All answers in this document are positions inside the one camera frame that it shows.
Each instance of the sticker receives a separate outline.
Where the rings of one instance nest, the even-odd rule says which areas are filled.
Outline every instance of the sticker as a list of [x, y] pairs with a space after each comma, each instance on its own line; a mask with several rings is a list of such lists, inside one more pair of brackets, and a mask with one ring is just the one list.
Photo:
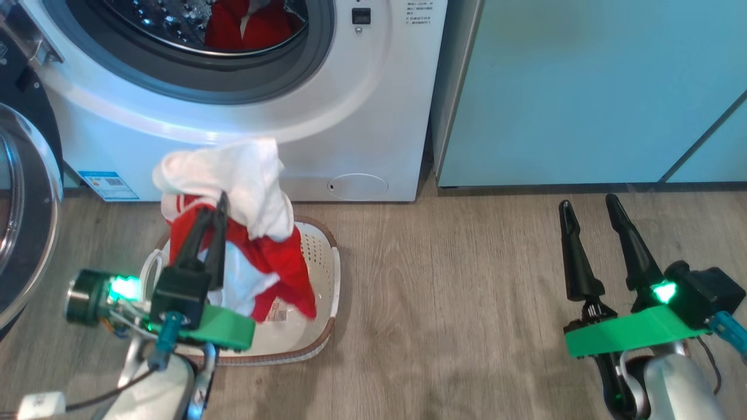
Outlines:
[[434, 1], [408, 1], [407, 25], [430, 25]]
[[265, 322], [286, 322], [288, 320], [288, 304], [280, 299], [275, 299]]
[[82, 170], [78, 174], [104, 201], [139, 200], [116, 172]]

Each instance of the white plastic basket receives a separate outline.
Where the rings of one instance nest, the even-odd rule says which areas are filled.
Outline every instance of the white plastic basket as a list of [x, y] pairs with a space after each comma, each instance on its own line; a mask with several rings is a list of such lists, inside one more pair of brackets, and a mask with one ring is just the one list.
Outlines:
[[[335, 326], [335, 317], [340, 300], [340, 253], [335, 238], [329, 230], [316, 220], [296, 217], [296, 226], [301, 232], [301, 250], [309, 267], [311, 287], [317, 304], [317, 317], [308, 320], [294, 307], [276, 300], [267, 320], [257, 324], [252, 347], [242, 353], [222, 351], [219, 365], [275, 365], [299, 362], [319, 354], [329, 341]], [[148, 257], [140, 278], [149, 296], [161, 269], [168, 264], [169, 242], [156, 249]], [[201, 362], [202, 351], [180, 346], [177, 352]]]

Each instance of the floor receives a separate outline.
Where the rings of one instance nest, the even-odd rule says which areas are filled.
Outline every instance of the floor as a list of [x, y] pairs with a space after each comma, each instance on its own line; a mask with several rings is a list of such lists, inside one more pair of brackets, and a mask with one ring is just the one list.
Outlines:
[[[747, 287], [747, 193], [619, 195], [662, 267], [716, 265]], [[609, 419], [592, 361], [564, 350], [562, 327], [580, 313], [565, 299], [557, 215], [565, 198], [605, 301], [626, 312], [633, 295], [601, 194], [437, 197], [431, 181], [415, 204], [297, 206], [341, 247], [333, 340], [307, 362], [221, 368], [206, 418]], [[114, 386], [127, 343], [66, 324], [64, 292], [81, 267], [138, 273], [165, 231], [157, 205], [66, 199], [44, 289], [0, 343], [0, 410], [29, 392], [60, 389], [80, 401]], [[707, 342], [724, 375], [719, 400], [737, 420], [747, 367], [717, 339]], [[713, 381], [701, 348], [692, 351]]]

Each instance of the cable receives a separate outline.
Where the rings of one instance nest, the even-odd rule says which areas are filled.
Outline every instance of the cable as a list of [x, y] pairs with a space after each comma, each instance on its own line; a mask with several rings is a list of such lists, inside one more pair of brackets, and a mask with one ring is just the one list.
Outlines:
[[149, 339], [157, 340], [158, 336], [154, 333], [149, 333], [148, 331], [145, 331], [144, 329], [138, 327], [135, 325], [132, 321], [125, 318], [124, 316], [120, 315], [119, 313], [115, 311], [109, 311], [109, 315], [115, 317], [117, 320], [122, 322], [124, 325], [127, 325], [128, 327], [132, 328], [133, 330], [137, 331], [138, 333], [144, 335], [145, 337], [148, 337]]
[[[130, 389], [131, 387], [139, 384], [143, 380], [145, 380], [147, 377], [152, 375], [155, 372], [155, 370], [149, 370], [146, 373], [140, 375], [139, 377], [131, 380], [127, 383], [127, 385], [124, 385], [120, 388], [114, 389], [112, 391], [107, 392], [106, 394], [99, 395], [98, 397], [91, 398], [90, 400], [81, 401], [79, 403], [75, 404], [67, 404], [65, 406], [65, 413], [70, 413], [72, 411], [81, 410], [84, 408], [91, 407], [93, 405], [102, 403], [109, 398], [115, 397], [122, 392], [126, 391], [127, 389]], [[18, 418], [18, 412], [17, 411], [6, 411], [6, 412], [0, 412], [0, 420], [14, 420]]]
[[147, 377], [149, 377], [150, 375], [152, 375], [153, 372], [155, 372], [155, 371], [153, 371], [153, 370], [147, 371], [146, 373], [140, 375], [136, 379], [131, 380], [129, 383], [127, 383], [127, 385], [122, 386], [122, 387], [117, 388], [117, 389], [114, 389], [112, 391], [109, 391], [106, 394], [99, 395], [96, 398], [91, 398], [90, 400], [82, 401], [82, 402], [75, 403], [75, 404], [67, 404], [67, 406], [65, 407], [65, 413], [70, 413], [71, 411], [76, 411], [76, 410], [80, 410], [80, 409], [83, 409], [83, 408], [88, 408], [88, 407], [96, 405], [98, 403], [102, 403], [102, 402], [108, 400], [109, 398], [112, 398], [112, 397], [114, 397], [116, 395], [119, 395], [122, 392], [124, 392], [125, 390], [130, 389], [131, 387], [139, 384], [141, 381], [143, 381], [144, 379], [146, 379]]
[[139, 318], [148, 318], [148, 314], [146, 314], [142, 309], [137, 308], [132, 304], [132, 302], [123, 299], [120, 302], [122, 303], [124, 308], [127, 309], [132, 315]]
[[143, 264], [143, 269], [140, 270], [140, 281], [142, 288], [140, 290], [141, 299], [145, 300], [148, 292], [148, 278], [150, 278], [150, 271], [153, 269], [153, 263], [155, 263], [155, 272], [153, 274], [153, 287], [155, 289], [158, 278], [161, 277], [161, 272], [164, 270], [164, 261], [169, 261], [169, 256], [163, 250], [153, 250]]
[[696, 338], [698, 342], [703, 346], [703, 350], [705, 350], [705, 355], [708, 357], [708, 362], [710, 362], [711, 367], [713, 367], [713, 373], [716, 374], [716, 387], [713, 388], [713, 394], [718, 395], [719, 391], [721, 391], [721, 371], [719, 370], [719, 367], [716, 365], [716, 359], [713, 358], [713, 353], [710, 352], [710, 349], [708, 348], [708, 345], [705, 344], [703, 341], [703, 338], [697, 337]]

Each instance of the blue connector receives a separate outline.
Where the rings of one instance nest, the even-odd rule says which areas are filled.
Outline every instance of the blue connector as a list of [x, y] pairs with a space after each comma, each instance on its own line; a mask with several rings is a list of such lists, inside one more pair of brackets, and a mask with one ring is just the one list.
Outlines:
[[747, 364], [747, 330], [742, 324], [729, 315], [729, 312], [721, 311], [708, 321], [708, 328], [737, 349], [742, 361]]
[[182, 329], [185, 316], [178, 312], [169, 312], [164, 319], [161, 333], [155, 341], [155, 349], [148, 358], [148, 367], [155, 371], [164, 371], [169, 365], [169, 358], [176, 347], [176, 339]]

